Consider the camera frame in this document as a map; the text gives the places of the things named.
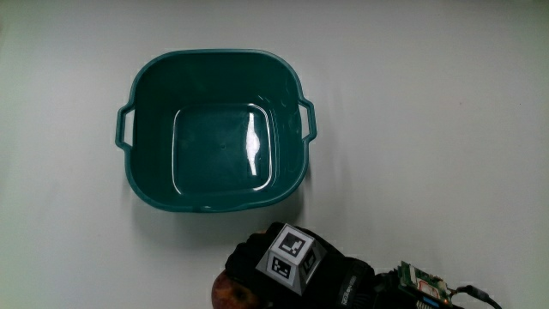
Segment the person's right hand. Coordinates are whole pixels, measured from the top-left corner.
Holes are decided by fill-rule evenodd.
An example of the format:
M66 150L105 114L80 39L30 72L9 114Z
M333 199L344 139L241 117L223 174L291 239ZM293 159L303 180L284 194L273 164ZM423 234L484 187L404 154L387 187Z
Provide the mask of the person's right hand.
M372 267L346 257L310 230L274 222L237 245L230 278L271 308L371 308Z

